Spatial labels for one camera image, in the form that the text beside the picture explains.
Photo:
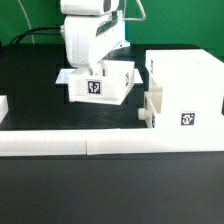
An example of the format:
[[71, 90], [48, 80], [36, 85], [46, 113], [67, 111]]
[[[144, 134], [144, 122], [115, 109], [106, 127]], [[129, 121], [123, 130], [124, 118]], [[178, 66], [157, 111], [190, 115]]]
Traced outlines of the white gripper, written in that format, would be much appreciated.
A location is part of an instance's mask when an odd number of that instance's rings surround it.
[[72, 16], [64, 21], [67, 60], [75, 68], [94, 68], [111, 51], [123, 45], [123, 11], [102, 16]]

